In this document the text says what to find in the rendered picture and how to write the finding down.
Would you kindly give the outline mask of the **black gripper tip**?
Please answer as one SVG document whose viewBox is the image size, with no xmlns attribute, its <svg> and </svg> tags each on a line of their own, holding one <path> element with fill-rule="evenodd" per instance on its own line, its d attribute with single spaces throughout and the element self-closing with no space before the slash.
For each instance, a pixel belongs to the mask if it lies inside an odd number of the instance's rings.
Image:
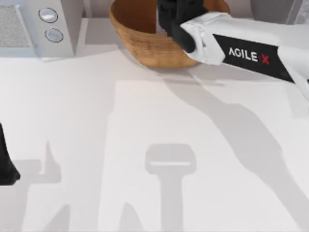
<svg viewBox="0 0 309 232">
<path fill-rule="evenodd" d="M 12 186 L 20 180 L 20 172 L 10 159 L 2 124 L 0 123 L 0 186 Z"/>
</svg>

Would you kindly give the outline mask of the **pale microwave oven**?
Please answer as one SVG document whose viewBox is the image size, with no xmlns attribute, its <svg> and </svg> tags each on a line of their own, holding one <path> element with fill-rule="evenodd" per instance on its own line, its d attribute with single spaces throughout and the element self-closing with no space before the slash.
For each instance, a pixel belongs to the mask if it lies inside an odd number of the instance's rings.
<svg viewBox="0 0 309 232">
<path fill-rule="evenodd" d="M 52 8 L 58 20 L 40 20 L 41 8 Z M 0 58 L 42 60 L 75 56 L 84 12 L 84 0 L 0 0 Z M 45 31 L 60 30 L 64 39 L 53 43 Z"/>
</svg>

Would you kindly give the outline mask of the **round grey microwave knob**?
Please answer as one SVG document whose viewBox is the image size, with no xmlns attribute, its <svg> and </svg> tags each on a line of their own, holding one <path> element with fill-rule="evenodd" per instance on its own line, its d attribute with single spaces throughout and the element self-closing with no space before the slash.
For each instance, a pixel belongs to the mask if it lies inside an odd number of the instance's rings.
<svg viewBox="0 0 309 232">
<path fill-rule="evenodd" d="M 44 34 L 46 39 L 53 43 L 59 43 L 64 39 L 63 33 L 56 28 L 48 29 Z"/>
<path fill-rule="evenodd" d="M 41 21 L 45 22 L 45 23 L 55 23 L 58 20 L 58 14 L 56 12 L 56 10 L 52 9 L 52 8 L 41 8 L 38 11 L 38 16 L 40 18 Z"/>
</svg>

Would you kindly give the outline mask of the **wooden basket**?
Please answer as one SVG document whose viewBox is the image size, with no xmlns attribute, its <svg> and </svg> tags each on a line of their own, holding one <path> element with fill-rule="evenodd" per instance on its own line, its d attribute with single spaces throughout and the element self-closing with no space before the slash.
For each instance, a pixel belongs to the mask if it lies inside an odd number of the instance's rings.
<svg viewBox="0 0 309 232">
<path fill-rule="evenodd" d="M 204 0 L 209 12 L 230 13 L 225 0 Z M 158 11 L 157 0 L 114 0 L 110 20 L 129 53 L 150 68 L 183 68 L 196 65 L 184 50 L 194 46 L 181 23 L 201 14 Z"/>
</svg>

